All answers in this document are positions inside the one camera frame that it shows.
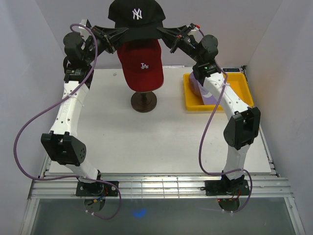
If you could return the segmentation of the black cap white NY logo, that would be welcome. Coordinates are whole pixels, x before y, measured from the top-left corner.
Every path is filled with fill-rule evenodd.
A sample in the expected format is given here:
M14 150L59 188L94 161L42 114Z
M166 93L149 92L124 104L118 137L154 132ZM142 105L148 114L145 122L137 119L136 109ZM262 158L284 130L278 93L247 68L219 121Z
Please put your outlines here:
M109 6L108 19L116 28L127 28L121 43L136 40L161 39L157 29L166 19L162 7L155 0L115 0Z

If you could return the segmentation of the red and black baseball cap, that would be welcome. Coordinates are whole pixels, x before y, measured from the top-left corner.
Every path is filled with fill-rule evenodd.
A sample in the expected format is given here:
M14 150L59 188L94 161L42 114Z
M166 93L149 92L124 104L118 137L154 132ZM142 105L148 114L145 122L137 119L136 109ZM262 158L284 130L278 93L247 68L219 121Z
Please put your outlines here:
M117 55L127 85L138 93L159 89L164 82L161 47L157 39L124 43Z

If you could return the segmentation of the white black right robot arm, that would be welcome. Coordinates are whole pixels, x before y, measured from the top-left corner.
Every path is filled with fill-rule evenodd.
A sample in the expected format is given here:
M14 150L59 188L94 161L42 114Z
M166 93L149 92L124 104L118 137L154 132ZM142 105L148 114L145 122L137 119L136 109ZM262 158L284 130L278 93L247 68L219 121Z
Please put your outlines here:
M247 152L259 133L261 112L242 101L228 83L228 75L218 65L218 40L213 35L203 35L197 42L194 33L200 27L196 24L176 28L158 27L161 39L174 53L180 49L196 63L193 75L201 88L207 89L221 105L228 119L223 136L228 145L227 158L221 173L207 175L221 179L206 186L207 189L233 194L245 182L244 169Z

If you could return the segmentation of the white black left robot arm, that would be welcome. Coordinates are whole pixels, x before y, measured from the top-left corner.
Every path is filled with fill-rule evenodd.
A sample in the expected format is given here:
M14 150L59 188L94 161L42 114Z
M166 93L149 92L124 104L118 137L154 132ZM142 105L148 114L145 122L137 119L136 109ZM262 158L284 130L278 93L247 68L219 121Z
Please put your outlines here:
M77 138L79 116L90 90L97 57L102 52L115 53L122 44L128 28L104 28L80 25L63 38L64 91L62 103L49 133L42 134L41 143L53 162L74 173L80 182L87 183L92 195L100 195L104 184L99 170L86 160L87 147Z

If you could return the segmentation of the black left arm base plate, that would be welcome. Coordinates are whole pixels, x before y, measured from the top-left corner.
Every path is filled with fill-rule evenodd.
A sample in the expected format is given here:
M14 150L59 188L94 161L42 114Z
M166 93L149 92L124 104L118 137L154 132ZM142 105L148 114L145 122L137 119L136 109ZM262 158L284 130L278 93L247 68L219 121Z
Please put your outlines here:
M100 197L100 196L118 196L118 192L116 190L116 187L119 186L118 181L109 181L109 183L113 184L108 185L104 183L83 183L78 182L76 187L76 196L80 197Z

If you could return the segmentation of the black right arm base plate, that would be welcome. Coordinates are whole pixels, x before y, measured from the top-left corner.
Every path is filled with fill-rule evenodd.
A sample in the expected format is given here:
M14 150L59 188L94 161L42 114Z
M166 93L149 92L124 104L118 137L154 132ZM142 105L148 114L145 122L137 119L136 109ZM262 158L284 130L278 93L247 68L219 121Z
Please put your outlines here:
M238 196L239 193L240 195L248 196L250 192L247 180L244 180L241 185L235 186L233 189L225 189L221 180L207 180L204 181L204 186L201 190L205 191L206 196Z

